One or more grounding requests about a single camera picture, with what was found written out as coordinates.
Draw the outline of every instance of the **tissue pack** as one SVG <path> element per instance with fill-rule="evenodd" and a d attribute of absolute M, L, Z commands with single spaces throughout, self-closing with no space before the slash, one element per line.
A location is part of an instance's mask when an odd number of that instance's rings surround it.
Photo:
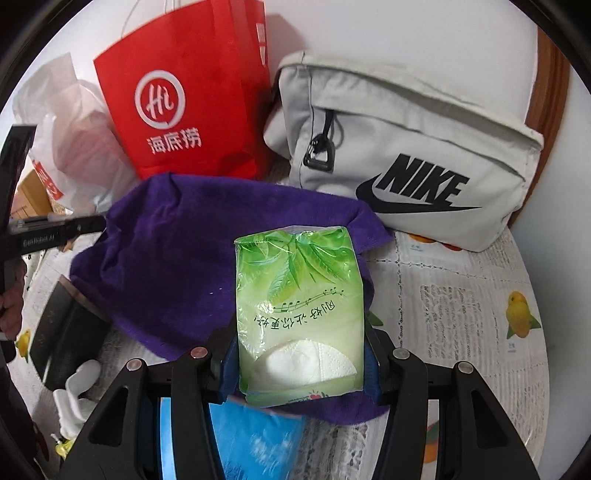
<path fill-rule="evenodd" d="M 344 227 L 239 238 L 240 389 L 271 407 L 363 388 L 363 284 Z"/>

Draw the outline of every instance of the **zipper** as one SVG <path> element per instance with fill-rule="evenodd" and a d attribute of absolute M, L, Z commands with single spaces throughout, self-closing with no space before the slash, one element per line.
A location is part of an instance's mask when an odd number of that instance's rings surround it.
<path fill-rule="evenodd" d="M 304 165 L 306 167 L 332 173 L 335 167 L 335 144 L 329 138 L 329 133 L 334 121 L 335 111 L 325 110 L 322 133 L 312 139 L 304 155 Z M 326 159 L 320 158 L 322 153 L 326 153 Z"/>

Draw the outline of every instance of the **brown wooden trim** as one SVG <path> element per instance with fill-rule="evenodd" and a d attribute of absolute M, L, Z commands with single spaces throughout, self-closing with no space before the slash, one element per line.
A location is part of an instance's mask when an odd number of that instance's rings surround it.
<path fill-rule="evenodd" d="M 544 135 L 544 149 L 523 206 L 511 215 L 509 226 L 513 225 L 531 193 L 537 185 L 544 167 L 548 163 L 560 130 L 566 95 L 569 91 L 570 63 L 552 40 L 538 28 L 538 72 L 531 94 L 530 109 L 525 124 Z"/>

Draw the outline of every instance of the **white circle logo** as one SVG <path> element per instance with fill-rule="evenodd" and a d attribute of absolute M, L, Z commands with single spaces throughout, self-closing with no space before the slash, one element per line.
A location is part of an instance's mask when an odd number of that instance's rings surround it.
<path fill-rule="evenodd" d="M 181 121 L 186 105 L 183 86 L 166 70 L 149 72 L 135 89 L 135 108 L 153 128 L 168 130 Z"/>

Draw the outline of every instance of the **white nike bag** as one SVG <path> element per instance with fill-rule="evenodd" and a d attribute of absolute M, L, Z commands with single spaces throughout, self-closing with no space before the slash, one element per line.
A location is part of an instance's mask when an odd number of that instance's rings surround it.
<path fill-rule="evenodd" d="M 366 201 L 386 226 L 481 251 L 525 199 L 543 137 L 448 85 L 298 52 L 265 142 L 290 183 Z"/>

